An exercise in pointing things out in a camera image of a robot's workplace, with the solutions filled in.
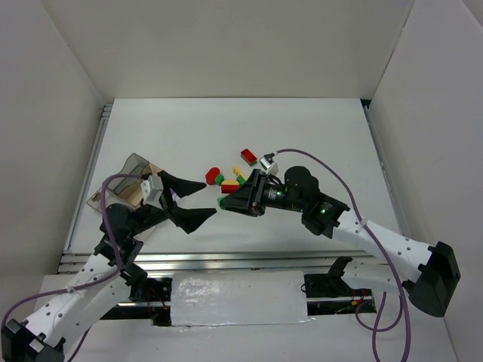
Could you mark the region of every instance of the yellow toy block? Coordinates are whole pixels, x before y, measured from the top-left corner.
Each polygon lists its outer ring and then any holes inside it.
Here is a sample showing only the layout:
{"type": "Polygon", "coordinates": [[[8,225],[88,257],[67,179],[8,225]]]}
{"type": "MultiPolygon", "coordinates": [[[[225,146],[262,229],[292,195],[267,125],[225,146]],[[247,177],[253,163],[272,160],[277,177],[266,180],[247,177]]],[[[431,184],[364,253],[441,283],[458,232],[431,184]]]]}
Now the yellow toy block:
{"type": "Polygon", "coordinates": [[[238,181],[236,179],[225,179],[222,185],[238,185],[238,181]]]}
{"type": "Polygon", "coordinates": [[[247,180],[248,178],[242,173],[242,170],[240,170],[238,167],[236,166],[233,166],[233,173],[238,177],[238,176],[241,176],[243,177],[245,180],[247,180]]]}

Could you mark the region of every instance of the green block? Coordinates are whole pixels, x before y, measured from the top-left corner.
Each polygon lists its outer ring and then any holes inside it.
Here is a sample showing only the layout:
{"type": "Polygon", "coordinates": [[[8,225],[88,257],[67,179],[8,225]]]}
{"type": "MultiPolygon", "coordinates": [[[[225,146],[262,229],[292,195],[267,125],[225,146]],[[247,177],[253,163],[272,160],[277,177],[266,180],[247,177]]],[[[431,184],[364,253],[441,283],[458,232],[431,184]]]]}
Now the green block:
{"type": "Polygon", "coordinates": [[[221,173],[217,176],[216,179],[214,179],[214,183],[216,183],[218,186],[221,186],[221,183],[225,180],[225,176],[222,175],[221,173]]]}
{"type": "Polygon", "coordinates": [[[225,210],[225,207],[221,206],[220,204],[220,201],[222,201],[225,197],[222,196],[221,198],[217,198],[217,201],[218,201],[218,207],[221,209],[221,210],[225,210]]]}
{"type": "Polygon", "coordinates": [[[238,181],[238,183],[240,184],[240,186],[247,182],[247,180],[244,179],[243,176],[238,176],[236,178],[236,180],[238,181]]]}

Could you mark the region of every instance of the red toy block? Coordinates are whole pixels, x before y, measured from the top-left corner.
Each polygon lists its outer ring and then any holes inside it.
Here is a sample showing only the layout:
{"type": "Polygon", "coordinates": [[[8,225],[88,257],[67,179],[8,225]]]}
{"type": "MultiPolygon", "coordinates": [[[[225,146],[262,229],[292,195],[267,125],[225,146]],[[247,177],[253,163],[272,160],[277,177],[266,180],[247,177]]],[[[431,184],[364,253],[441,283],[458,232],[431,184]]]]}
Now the red toy block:
{"type": "Polygon", "coordinates": [[[205,176],[206,183],[208,185],[214,185],[215,184],[214,180],[217,178],[220,172],[221,171],[218,167],[211,168],[205,176]]]}
{"type": "Polygon", "coordinates": [[[243,151],[241,151],[240,156],[250,166],[253,166],[257,163],[257,156],[251,153],[249,149],[244,149],[243,151]]]}
{"type": "Polygon", "coordinates": [[[240,188],[240,185],[224,185],[221,184],[221,193],[222,194],[231,194],[240,188]]]}

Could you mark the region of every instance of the yellow block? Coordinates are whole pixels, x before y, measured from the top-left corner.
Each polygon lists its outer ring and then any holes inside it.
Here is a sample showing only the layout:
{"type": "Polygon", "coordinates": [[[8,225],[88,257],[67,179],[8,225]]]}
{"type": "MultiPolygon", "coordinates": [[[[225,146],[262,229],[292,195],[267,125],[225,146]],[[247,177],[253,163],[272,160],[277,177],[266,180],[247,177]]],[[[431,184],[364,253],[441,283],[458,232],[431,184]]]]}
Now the yellow block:
{"type": "Polygon", "coordinates": [[[236,179],[225,179],[222,185],[238,185],[238,181],[236,179]]]}
{"type": "Polygon", "coordinates": [[[242,173],[242,170],[240,170],[238,167],[236,166],[233,166],[233,173],[238,177],[238,176],[241,176],[243,177],[244,179],[248,179],[243,173],[242,173]]]}

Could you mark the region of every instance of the gray wall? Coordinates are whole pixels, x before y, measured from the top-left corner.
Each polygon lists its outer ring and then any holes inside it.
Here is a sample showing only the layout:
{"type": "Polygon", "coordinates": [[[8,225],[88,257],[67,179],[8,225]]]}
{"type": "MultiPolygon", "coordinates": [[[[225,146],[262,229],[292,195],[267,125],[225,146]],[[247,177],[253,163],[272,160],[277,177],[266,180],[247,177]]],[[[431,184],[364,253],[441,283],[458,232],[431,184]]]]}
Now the gray wall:
{"type": "Polygon", "coordinates": [[[100,106],[39,1],[0,7],[0,275],[43,275],[60,259],[100,106]]]}
{"type": "Polygon", "coordinates": [[[108,100],[373,96],[413,0],[42,0],[108,100]]]}
{"type": "Polygon", "coordinates": [[[483,28],[461,0],[416,0],[371,104],[415,238],[452,245],[462,279],[445,320],[458,359],[483,352],[483,28]]]}

